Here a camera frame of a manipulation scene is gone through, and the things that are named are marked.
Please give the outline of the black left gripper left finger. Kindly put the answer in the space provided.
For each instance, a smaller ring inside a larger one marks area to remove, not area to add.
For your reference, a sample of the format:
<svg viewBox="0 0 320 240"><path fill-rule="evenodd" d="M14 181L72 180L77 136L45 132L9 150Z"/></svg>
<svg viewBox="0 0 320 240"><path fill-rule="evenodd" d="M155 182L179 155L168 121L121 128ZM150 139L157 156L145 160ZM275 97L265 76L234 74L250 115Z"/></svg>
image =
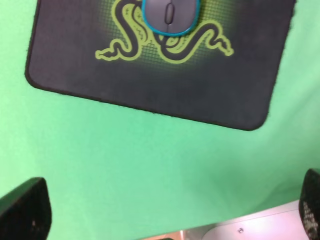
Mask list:
<svg viewBox="0 0 320 240"><path fill-rule="evenodd" d="M46 240L52 224L47 182L32 177L0 198L2 240Z"/></svg>

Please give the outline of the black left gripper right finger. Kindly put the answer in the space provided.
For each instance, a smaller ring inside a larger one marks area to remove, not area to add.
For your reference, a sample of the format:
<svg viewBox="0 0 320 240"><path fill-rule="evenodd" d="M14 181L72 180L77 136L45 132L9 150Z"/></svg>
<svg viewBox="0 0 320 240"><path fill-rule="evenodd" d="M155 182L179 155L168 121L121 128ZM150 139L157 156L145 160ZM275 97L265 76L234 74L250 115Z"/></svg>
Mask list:
<svg viewBox="0 0 320 240"><path fill-rule="evenodd" d="M320 239L320 170L310 168L303 179L298 210L309 240Z"/></svg>

